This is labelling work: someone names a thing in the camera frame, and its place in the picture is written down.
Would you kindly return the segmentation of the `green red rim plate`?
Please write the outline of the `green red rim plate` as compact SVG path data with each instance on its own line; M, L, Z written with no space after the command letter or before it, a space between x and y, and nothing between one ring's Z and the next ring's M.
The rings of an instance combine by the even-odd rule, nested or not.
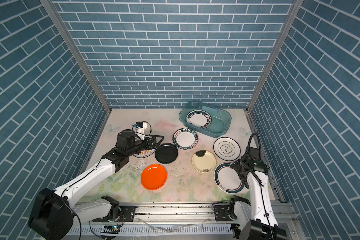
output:
M207 128L212 122L212 117L206 111L194 110L188 113L186 120L193 126Z
M230 163L218 165L214 172L214 179L216 185L227 194L237 194L245 187Z

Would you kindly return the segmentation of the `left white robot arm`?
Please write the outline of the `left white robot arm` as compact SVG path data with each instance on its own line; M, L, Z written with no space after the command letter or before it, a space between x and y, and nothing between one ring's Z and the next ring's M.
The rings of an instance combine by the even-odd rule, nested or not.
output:
M46 240L60 240L71 228L95 219L119 221L120 203L110 196L88 204L77 203L97 184L121 170L131 156L159 147L158 138L151 135L140 139L133 130L118 133L115 147L93 167L64 185L53 190L45 188L36 195L28 226Z

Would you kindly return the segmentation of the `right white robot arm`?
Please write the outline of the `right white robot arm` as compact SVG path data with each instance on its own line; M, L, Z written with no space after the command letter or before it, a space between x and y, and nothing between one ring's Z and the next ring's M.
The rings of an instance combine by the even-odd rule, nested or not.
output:
M234 196L230 208L241 230L235 232L239 240L286 240L287 233L279 227L268 191L269 167L261 161L261 150L247 147L244 155L231 164L251 199Z

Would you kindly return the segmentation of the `translucent teal plastic bin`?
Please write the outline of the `translucent teal plastic bin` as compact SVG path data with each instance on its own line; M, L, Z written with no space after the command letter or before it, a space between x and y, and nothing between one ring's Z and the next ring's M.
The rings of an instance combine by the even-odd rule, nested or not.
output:
M179 119L187 128L212 138L224 135L232 122L232 116L226 110L199 101L186 103Z

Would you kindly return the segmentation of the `black round plate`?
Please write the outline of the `black round plate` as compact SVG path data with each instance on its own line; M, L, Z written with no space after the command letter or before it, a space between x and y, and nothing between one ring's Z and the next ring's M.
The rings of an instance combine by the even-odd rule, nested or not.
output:
M155 151L155 158L161 164L170 164L178 157L178 148L174 144L165 143Z

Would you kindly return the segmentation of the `white plate orange sunburst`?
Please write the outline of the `white plate orange sunburst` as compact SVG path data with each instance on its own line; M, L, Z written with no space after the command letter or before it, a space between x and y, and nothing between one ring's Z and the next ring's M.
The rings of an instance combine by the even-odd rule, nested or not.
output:
M141 151L139 154L135 154L134 157L136 158L147 158L149 156L151 156L153 153L155 152L155 149L153 150L144 150L144 151Z

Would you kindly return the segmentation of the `white plate quatrefoil line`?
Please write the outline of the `white plate quatrefoil line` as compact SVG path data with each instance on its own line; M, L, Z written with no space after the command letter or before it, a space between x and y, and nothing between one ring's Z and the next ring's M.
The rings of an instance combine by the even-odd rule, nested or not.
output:
M235 161L241 154L239 144L232 138L222 137L214 142L215 154L224 161Z

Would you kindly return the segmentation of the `green rim HAO SHI plate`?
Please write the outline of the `green rim HAO SHI plate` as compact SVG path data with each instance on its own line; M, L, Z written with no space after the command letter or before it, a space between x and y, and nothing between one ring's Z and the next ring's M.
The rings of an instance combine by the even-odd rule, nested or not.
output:
M174 132L172 140L177 148L181 150L190 150L197 145L199 137L194 130L181 128Z

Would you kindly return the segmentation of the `orange round plate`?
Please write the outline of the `orange round plate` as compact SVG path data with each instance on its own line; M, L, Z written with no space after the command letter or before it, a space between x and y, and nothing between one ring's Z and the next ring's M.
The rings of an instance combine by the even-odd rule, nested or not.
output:
M144 169L141 183L145 189L154 191L165 184L167 176L167 170L162 165L153 164Z

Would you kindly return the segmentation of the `cream plate black flower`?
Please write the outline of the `cream plate black flower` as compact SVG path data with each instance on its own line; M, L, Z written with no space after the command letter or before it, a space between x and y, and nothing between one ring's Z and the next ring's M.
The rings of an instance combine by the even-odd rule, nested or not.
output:
M200 150L192 156L192 165L194 169L200 173L212 172L216 164L215 156L209 151Z

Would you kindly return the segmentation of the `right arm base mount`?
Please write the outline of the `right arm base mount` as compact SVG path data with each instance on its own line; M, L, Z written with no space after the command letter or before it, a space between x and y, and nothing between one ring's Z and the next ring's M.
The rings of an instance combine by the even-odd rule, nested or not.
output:
M237 220L235 215L229 211L228 205L213 205L212 210L214 212L216 222L232 222Z

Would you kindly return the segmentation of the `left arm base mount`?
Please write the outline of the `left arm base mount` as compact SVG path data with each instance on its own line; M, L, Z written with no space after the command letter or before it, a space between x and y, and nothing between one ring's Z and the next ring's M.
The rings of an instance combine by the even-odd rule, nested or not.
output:
M136 206L112 207L111 211L103 218L94 219L94 223L132 222L134 220Z

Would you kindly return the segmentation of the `aluminium front rail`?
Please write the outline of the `aluminium front rail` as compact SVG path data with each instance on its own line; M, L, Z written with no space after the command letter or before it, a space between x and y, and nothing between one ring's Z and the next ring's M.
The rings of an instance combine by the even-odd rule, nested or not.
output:
M132 222L84 223L72 228L64 239L234 239L235 232L241 230L239 221L216 222L213 205L218 204L124 204L136 206Z

